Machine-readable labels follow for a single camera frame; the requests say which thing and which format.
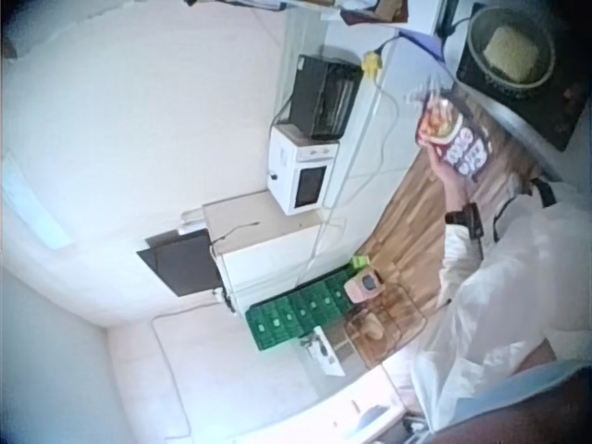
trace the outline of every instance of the wristwatch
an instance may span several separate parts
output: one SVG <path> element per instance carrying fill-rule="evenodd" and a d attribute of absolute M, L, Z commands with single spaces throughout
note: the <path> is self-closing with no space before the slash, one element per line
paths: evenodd
<path fill-rule="evenodd" d="M 462 211 L 450 211 L 444 216 L 444 220 L 449 225 L 460 225 L 469 228 L 469 237 L 472 240 L 483 236 L 481 216 L 477 204 L 474 202 L 465 205 Z"/>
<path fill-rule="evenodd" d="M 444 221 L 447 225 L 462 225 L 468 228 L 464 211 L 450 211 L 444 216 Z"/>

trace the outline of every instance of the stovetop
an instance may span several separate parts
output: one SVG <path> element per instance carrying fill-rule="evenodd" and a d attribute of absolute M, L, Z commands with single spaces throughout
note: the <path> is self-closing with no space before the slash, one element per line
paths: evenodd
<path fill-rule="evenodd" d="M 473 6 L 473 14 L 482 4 Z M 556 64 L 551 78 L 531 96 L 518 97 L 491 83 L 464 46 L 458 80 L 510 108 L 559 151 L 565 151 L 587 98 L 590 96 L 590 58 L 568 31 L 553 33 Z"/>

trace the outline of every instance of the microwave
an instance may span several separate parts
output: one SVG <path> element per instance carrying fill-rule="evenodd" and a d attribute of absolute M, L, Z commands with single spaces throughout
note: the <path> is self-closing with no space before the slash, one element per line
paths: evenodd
<path fill-rule="evenodd" d="M 348 124 L 363 72 L 336 58 L 300 55 L 288 122 L 313 141 L 338 141 Z"/>
<path fill-rule="evenodd" d="M 338 147 L 311 141 L 290 123 L 272 127 L 267 188 L 286 215 L 323 206 Z"/>

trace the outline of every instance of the yellow plug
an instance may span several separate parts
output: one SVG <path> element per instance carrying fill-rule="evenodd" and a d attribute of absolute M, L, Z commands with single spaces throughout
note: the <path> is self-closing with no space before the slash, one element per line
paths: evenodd
<path fill-rule="evenodd" d="M 375 51 L 370 51 L 364 55 L 362 60 L 362 71 L 371 81 L 376 81 L 378 71 L 382 69 L 382 58 Z"/>

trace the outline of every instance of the microwave door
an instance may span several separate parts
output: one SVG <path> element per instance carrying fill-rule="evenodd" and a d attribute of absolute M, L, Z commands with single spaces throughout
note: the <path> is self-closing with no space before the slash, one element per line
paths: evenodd
<path fill-rule="evenodd" d="M 291 206 L 294 210 L 320 205 L 327 189 L 330 161 L 305 162 L 294 171 Z"/>

